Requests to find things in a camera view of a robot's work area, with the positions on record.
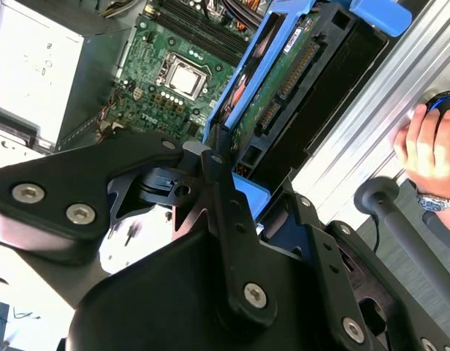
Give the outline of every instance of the blue drive cage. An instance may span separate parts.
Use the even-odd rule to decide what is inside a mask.
[[[342,4],[352,13],[365,20],[371,25],[378,27],[391,37],[397,37],[401,35],[411,24],[412,15],[404,7],[393,2],[392,0],[333,0]],[[218,100],[216,107],[210,114],[204,132],[204,141],[207,139],[210,127],[214,118],[217,116],[219,110],[224,105],[225,101],[230,95],[230,91],[235,87],[235,84],[243,68],[251,57],[253,50],[258,45],[258,40],[266,27],[266,23],[269,21],[272,14],[285,15],[283,22],[278,28],[278,32],[272,38],[272,42],[268,45],[262,60],[259,62],[256,71],[253,73],[251,79],[245,87],[245,90],[240,96],[240,99],[234,105],[228,118],[224,124],[230,130],[233,130],[241,116],[244,114],[256,92],[259,90],[262,82],[267,76],[267,73],[272,69],[275,60],[277,60],[279,53],[283,50],[286,43],[289,41],[290,36],[297,24],[297,21],[303,16],[307,15],[316,0],[274,0],[270,5],[264,19],[258,28],[253,40],[248,46],[241,62],[238,64],[229,84],[225,88],[225,91]],[[251,213],[256,218],[259,213],[264,209],[266,204],[270,200],[270,193],[257,186],[253,182],[234,174],[234,182],[237,189],[244,192],[248,198],[249,205],[251,207]]]

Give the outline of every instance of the ram slot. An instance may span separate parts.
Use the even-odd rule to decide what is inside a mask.
[[[211,40],[208,40],[204,37],[199,36],[198,34],[192,32],[190,28],[184,26],[181,23],[178,23],[174,18],[171,18],[165,13],[161,13],[156,17],[155,21],[165,27],[166,29],[172,31],[173,33],[187,39],[191,43],[199,46],[205,51],[217,56],[219,59],[231,64],[232,66],[237,66],[240,63],[240,58],[236,57],[231,52],[222,50],[220,46],[214,43]]]
[[[164,0],[161,9],[171,12],[187,24],[195,26],[204,34],[215,38],[224,45],[224,50],[232,50],[242,56],[248,47],[248,43],[243,38],[217,24],[206,21],[199,13],[183,4],[173,0]]]

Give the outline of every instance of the wristwatch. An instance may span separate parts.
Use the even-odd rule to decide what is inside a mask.
[[[428,194],[420,194],[417,190],[418,204],[427,211],[441,212],[450,208],[450,199],[443,199]]]

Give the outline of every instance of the green circuit board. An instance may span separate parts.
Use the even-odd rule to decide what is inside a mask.
[[[292,80],[299,78],[318,50],[318,45],[313,45],[310,42],[310,32],[316,25],[318,18],[317,13],[307,15],[300,21],[290,36],[262,87],[233,130],[233,154],[240,152],[251,135],[258,132],[264,133],[267,128],[272,126],[272,120],[277,118],[276,116],[281,108],[280,103],[285,100],[286,95],[293,88],[292,83],[294,81]]]
[[[234,67],[141,15],[106,121],[201,140]]]

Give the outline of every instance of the silver screw head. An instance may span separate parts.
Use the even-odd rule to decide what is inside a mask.
[[[219,155],[212,155],[212,159],[217,163],[223,163],[222,158]]]
[[[12,189],[12,197],[20,203],[38,203],[45,197],[45,191],[38,185],[24,183]]]
[[[247,283],[244,289],[245,299],[253,307],[263,309],[267,305],[267,296],[263,289],[254,283]]]
[[[425,351],[437,351],[435,345],[433,345],[430,340],[422,338],[422,343]]]
[[[311,207],[311,201],[309,201],[306,197],[301,196],[301,202],[303,205],[305,205],[306,207]]]
[[[90,224],[95,220],[95,211],[84,203],[75,203],[66,210],[66,216],[74,224]]]
[[[341,224],[341,225],[340,225],[340,229],[341,229],[346,235],[350,235],[350,234],[351,234],[350,229],[349,229],[346,225],[344,225],[344,224]]]
[[[362,329],[359,327],[358,323],[349,317],[345,317],[342,321],[343,329],[358,344],[363,344],[365,342],[365,335]]]
[[[175,150],[176,149],[175,144],[172,143],[171,141],[168,141],[168,140],[164,140],[162,142],[162,145],[165,146],[166,148],[169,148],[170,150]]]

